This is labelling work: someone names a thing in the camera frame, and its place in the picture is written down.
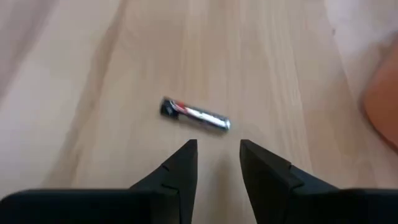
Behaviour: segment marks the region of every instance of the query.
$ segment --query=orange object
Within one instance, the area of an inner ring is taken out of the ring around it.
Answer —
[[[364,109],[379,133],[398,148],[398,40],[365,93]]]

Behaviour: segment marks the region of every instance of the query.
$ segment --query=wood grain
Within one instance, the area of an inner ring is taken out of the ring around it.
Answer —
[[[255,223],[240,139],[339,187],[398,186],[398,156],[359,107],[398,29],[396,1],[54,5],[32,47],[8,51],[22,62],[1,98],[1,195],[126,188],[188,139],[199,145],[194,223]],[[232,130],[162,119],[165,95],[229,116]]]

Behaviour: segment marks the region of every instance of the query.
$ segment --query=light wood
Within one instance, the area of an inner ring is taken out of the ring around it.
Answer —
[[[398,30],[396,0],[19,0],[0,12],[0,195],[126,188],[188,139],[194,223],[255,223],[240,139],[338,187],[398,187],[398,156],[359,103]],[[164,95],[232,130],[162,119]]]

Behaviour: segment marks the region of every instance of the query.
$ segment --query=battery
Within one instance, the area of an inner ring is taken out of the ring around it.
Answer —
[[[231,129],[231,122],[225,116],[212,113],[185,103],[164,97],[160,104],[160,114],[173,119],[180,119],[181,115],[189,119],[210,125],[222,131]]]

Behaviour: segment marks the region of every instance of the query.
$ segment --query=wooden table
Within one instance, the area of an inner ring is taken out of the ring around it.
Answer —
[[[0,195],[126,188],[198,139],[194,223],[254,223],[251,139],[339,187],[398,187],[360,97],[397,0],[0,2]],[[164,96],[225,114],[223,136],[159,116]]]

